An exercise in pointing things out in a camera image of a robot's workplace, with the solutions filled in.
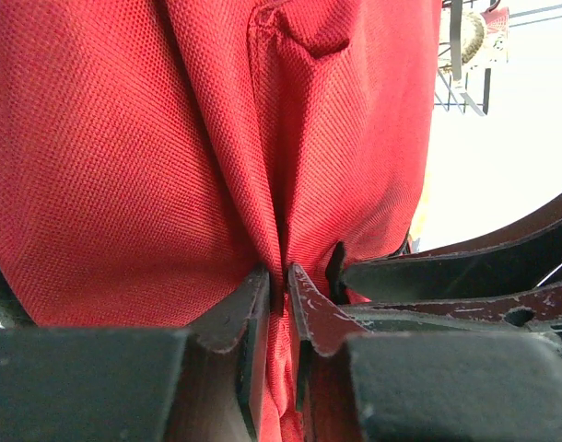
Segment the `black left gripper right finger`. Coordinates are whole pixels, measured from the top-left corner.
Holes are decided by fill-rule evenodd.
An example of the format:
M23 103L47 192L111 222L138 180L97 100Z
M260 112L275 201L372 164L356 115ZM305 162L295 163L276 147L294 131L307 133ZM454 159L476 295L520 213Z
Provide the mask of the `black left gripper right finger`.
M309 441L562 441L562 341L513 329L371 331L293 265L295 403Z

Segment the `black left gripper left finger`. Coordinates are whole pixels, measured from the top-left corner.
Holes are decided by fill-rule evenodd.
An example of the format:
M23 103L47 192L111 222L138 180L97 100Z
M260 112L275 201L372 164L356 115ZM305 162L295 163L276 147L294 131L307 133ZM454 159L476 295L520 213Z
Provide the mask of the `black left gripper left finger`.
M0 331L0 441L254 441L270 277L184 328Z

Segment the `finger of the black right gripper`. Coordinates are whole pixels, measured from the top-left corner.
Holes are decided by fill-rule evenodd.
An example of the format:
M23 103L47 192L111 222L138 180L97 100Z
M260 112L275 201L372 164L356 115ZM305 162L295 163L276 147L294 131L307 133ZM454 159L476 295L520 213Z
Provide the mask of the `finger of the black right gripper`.
M501 297L343 306L373 332L522 332L562 354L562 280Z
M344 287L375 302L500 297L529 290L562 264L562 193L483 236L409 255L356 262Z

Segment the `speckled cream plate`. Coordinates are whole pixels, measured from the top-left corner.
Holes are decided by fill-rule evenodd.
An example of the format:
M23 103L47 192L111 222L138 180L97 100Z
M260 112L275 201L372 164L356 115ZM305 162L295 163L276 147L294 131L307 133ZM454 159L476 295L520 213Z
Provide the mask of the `speckled cream plate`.
M439 26L439 56L438 67L450 74L451 45L450 45L451 11L443 9ZM461 59L462 65L469 63L479 52L486 36L486 23L482 16L473 11L464 11L461 16Z

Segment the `pink patterned mug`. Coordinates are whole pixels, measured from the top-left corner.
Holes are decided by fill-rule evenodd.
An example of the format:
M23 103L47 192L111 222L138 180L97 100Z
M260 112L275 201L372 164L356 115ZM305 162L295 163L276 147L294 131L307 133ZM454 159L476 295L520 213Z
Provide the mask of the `pink patterned mug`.
M486 66L503 64L509 59L509 9L496 3L482 13L486 23L483 60Z

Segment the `red student backpack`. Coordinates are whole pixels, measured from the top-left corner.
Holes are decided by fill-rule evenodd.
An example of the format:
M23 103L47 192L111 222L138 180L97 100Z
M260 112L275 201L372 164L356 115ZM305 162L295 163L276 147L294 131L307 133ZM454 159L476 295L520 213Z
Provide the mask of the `red student backpack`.
M0 269L41 326L183 326L263 263L264 441L300 441L284 275L404 243L438 1L0 1Z

